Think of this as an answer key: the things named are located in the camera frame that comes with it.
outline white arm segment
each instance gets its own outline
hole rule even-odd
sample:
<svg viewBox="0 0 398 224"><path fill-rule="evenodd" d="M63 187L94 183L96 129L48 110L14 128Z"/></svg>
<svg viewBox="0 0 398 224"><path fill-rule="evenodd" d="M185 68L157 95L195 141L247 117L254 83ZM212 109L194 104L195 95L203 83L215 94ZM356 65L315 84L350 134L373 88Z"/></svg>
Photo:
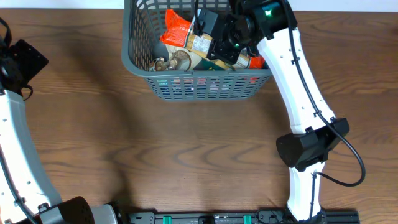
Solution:
<svg viewBox="0 0 398 224"><path fill-rule="evenodd" d="M310 67L304 56L298 29L293 31L293 36L297 57L300 57L299 63L308 89L325 119L334 118L335 115L321 96L313 79ZM305 130L308 127L312 127L313 130L324 127L324 122L318 116L314 116L315 110L305 92L297 67L292 63L293 55L290 48L289 29L286 28L274 33L274 38L271 40L264 38L257 45L257 49L268 63L275 78L287 108L290 128L293 134L305 134ZM325 163L316 163L308 167L304 172L299 172L296 168L289 168L290 197L287 206L297 220L310 218L312 174L315 171L321 172L324 165ZM320 178L317 178L314 189L313 216L320 211L319 186Z"/></svg>
<svg viewBox="0 0 398 224"><path fill-rule="evenodd" d="M313 79L302 50L298 29L293 31L293 36L297 57L300 57L300 66L308 89L318 108L322 111L322 115L325 119L330 120L335 115L321 96ZM262 39L257 45L257 49L266 60L278 85L293 134L304 134L308 127L312 127L314 130L323 127L325 124L322 120L319 117L314 117L315 111L304 90L296 65L292 64L293 55L290 49L289 29L274 33L274 38L271 40Z"/></svg>
<svg viewBox="0 0 398 224"><path fill-rule="evenodd" d="M314 217L321 210L321 206L319 205L320 176L317 176L315 186L312 187L312 174L314 172L321 172L324 166L324 162L317 162L307 167L304 172L299 172L296 168L289 168L290 195L287 207L298 221L310 218L312 189L314 189L312 216Z"/></svg>
<svg viewBox="0 0 398 224"><path fill-rule="evenodd" d="M21 96L5 91L0 96L0 145L12 181L25 199L26 207L36 214L43 203L57 205L62 202L60 194L46 176L36 152L26 123L25 103ZM1 220L13 223L26 218L22 210L14 205L14 197L0 170Z"/></svg>

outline wooden table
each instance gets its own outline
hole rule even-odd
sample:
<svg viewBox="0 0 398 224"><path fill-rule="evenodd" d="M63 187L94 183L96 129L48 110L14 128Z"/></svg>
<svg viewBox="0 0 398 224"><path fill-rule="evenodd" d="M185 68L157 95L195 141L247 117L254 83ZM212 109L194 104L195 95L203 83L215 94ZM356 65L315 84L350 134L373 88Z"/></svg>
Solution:
<svg viewBox="0 0 398 224"><path fill-rule="evenodd" d="M122 10L1 9L14 40L50 60L32 81L27 120L64 200L160 212L283 207L289 173L275 147L290 132L273 80L241 101L167 103L121 63ZM367 168L346 188L322 179L325 208L398 222L398 14L298 12L313 74ZM359 178L339 145L325 173Z"/></svg>

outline wooden tabletop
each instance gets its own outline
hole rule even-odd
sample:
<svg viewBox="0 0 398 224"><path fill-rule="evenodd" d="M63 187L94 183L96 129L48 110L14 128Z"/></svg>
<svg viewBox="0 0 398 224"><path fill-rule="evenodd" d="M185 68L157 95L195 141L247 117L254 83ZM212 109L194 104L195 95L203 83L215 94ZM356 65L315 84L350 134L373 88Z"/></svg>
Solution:
<svg viewBox="0 0 398 224"><path fill-rule="evenodd" d="M160 212L283 207L289 172L275 141L290 132L273 79L239 101L168 103L121 63L122 10L1 9L14 40L50 63L26 102L32 138L62 198L120 200ZM398 222L398 14L298 12L318 86L367 168L347 188L322 179L325 208L362 223ZM345 182L359 165L340 144L324 169Z"/></svg>

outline robotic arm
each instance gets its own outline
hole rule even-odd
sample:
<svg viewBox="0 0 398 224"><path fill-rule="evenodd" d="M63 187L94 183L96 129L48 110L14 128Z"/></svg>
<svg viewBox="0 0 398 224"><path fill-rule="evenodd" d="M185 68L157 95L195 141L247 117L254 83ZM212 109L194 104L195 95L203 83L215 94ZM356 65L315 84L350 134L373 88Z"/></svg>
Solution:
<svg viewBox="0 0 398 224"><path fill-rule="evenodd" d="M227 16L226 22L212 21L221 17L202 9L195 16L199 27L195 32L212 35L211 54L225 62L234 64L243 48L252 56L262 55L275 77L292 130L277 140L279 155L290 173L290 197L285 211L211 215L133 213L126 221L113 203L90 207L82 197L62 202L45 175L30 138L21 92L48 61L23 40L10 46L11 33L7 32L1 48L4 56L0 58L2 220L6 223L104 224L171 224L173 220L181 224L359 223L357 212L326 212L318 201L320 178L317 175L338 182L322 174L322 169L328 152L341 140L346 143L343 136L348 133L349 126L345 118L335 118L319 92L305 59L290 6L284 0L238 0L230 4L234 16ZM222 32L219 32L220 24L224 24ZM364 179L363 163L359 156L357 158L363 168L362 178L347 186L358 185Z"/></svg>

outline green light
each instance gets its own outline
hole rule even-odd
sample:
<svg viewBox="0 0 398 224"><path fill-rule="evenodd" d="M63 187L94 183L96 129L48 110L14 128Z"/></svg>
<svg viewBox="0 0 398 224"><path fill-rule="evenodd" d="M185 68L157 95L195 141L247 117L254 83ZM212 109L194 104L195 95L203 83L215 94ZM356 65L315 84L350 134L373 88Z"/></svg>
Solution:
<svg viewBox="0 0 398 224"><path fill-rule="evenodd" d="M270 10L266 10L265 11L265 13L266 13L266 16L272 16L272 9L270 9Z"/></svg>

